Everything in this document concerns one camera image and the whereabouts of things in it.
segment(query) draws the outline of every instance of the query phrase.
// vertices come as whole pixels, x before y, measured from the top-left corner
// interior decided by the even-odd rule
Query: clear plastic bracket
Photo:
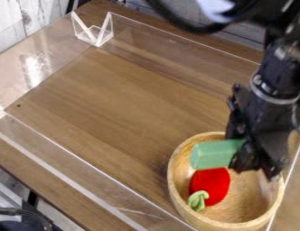
[[[72,13],[72,21],[76,36],[80,40],[89,42],[93,46],[101,47],[114,37],[112,13],[106,14],[102,27],[98,27],[97,25],[88,27],[76,12]]]

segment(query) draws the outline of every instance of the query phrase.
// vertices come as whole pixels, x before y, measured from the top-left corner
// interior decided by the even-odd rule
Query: green block
[[[207,170],[228,167],[243,144],[244,139],[197,143],[192,153],[193,168]]]

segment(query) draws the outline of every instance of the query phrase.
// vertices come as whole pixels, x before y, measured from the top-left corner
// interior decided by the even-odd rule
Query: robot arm
[[[300,127],[300,0],[196,0],[213,24],[197,27],[157,0],[146,0],[177,26],[209,33],[248,20],[269,32],[265,58],[249,87],[236,84],[227,139],[245,138],[231,168],[263,169],[269,180],[289,163],[288,137]]]

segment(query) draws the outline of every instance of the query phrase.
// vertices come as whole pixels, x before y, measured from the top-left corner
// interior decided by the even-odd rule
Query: wooden table
[[[249,80],[261,53],[220,38],[181,32],[162,20],[104,0],[88,4],[80,14],[88,23],[102,22],[108,11],[221,50],[205,46],[200,52],[201,62],[193,65],[203,66],[205,62],[207,65],[199,78],[181,66],[176,69],[181,73],[188,71],[189,78],[173,78],[160,68],[132,62],[137,57],[126,60],[108,52],[110,47],[92,47],[7,112],[177,217],[166,182],[169,157],[195,134],[225,130],[229,117],[225,98],[232,83]],[[121,47],[117,41],[112,45]],[[132,226],[2,140],[0,148],[0,166],[85,229],[132,230]],[[92,185],[85,172],[74,168],[72,172],[77,180]]]

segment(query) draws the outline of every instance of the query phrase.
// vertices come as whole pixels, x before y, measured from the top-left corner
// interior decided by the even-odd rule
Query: bamboo bowl
[[[269,222],[276,213],[284,194],[284,181],[268,182],[263,171],[237,174],[231,170],[232,185],[227,198],[201,212],[195,212],[186,204],[189,183],[195,174],[190,153],[196,143],[224,140],[224,133],[199,134],[186,140],[169,160],[169,194],[185,221],[199,230],[253,231]]]

